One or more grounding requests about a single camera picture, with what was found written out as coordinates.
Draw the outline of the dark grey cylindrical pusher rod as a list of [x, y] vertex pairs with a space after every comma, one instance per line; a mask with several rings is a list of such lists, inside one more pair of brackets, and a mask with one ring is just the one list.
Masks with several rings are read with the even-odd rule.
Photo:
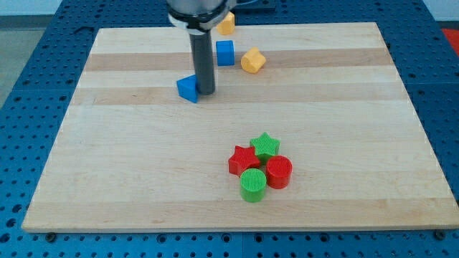
[[215, 91], [214, 60], [211, 32], [190, 34], [191, 53], [197, 77], [197, 91], [201, 95], [211, 95]]

